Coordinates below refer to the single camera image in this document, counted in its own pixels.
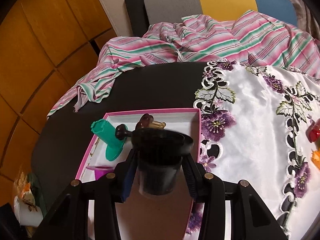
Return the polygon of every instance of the white mug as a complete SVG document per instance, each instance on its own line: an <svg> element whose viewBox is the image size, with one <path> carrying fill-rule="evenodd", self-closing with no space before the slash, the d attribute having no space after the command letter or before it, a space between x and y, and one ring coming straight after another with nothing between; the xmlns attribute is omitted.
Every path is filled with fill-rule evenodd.
<svg viewBox="0 0 320 240"><path fill-rule="evenodd" d="M21 226L38 227L43 219L38 206L25 204L17 196L14 198L13 209Z"/></svg>

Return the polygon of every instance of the black plastic cup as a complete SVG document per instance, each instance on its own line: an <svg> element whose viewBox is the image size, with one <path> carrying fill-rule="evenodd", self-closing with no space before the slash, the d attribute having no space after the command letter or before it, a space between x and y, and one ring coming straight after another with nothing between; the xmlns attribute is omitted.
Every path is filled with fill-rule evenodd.
<svg viewBox="0 0 320 240"><path fill-rule="evenodd" d="M161 196L172 192L192 139L170 130L143 128L132 132L131 142L138 151L140 193Z"/></svg>

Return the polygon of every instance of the chair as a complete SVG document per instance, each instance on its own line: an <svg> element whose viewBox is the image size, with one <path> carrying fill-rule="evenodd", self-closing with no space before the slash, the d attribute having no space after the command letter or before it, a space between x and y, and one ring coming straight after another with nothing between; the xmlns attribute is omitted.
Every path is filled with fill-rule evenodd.
<svg viewBox="0 0 320 240"><path fill-rule="evenodd" d="M142 37L150 24L181 23L181 17L206 14L218 21L236 20L251 9L297 26L289 0L124 0L133 36Z"/></svg>

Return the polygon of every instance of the blue cushion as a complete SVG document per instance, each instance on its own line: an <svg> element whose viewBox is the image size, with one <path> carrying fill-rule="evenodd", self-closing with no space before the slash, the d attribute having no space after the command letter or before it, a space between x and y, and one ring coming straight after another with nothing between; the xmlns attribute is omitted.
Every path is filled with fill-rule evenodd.
<svg viewBox="0 0 320 240"><path fill-rule="evenodd" d="M258 12L298 26L297 15L290 0L256 0Z"/></svg>

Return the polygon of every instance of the pink box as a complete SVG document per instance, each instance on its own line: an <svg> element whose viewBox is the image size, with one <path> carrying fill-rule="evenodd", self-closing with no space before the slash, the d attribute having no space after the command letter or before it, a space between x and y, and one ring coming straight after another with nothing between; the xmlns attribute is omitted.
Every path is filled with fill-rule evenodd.
<svg viewBox="0 0 320 240"><path fill-rule="evenodd" d="M159 122L166 122L166 129L175 130L191 136L194 140L192 156L195 161L200 155L201 113L198 108L152 109L126 112L106 113L103 119L108 120L114 127L124 123L129 130L134 130L140 117L145 114L153 115ZM95 180L94 171L86 169L87 166L112 166L126 160L132 148L130 138L127 138L119 157L110 162L105 158L106 144L96 135L84 154L76 179L82 182ZM192 198L182 169L177 175L177 184L172 193L161 199L147 199L139 193L137 176L135 176L131 194L123 204L116 203L117 218L122 240L140 239L177 239L184 237L192 207ZM88 234L94 239L94 204L89 203Z"/></svg>

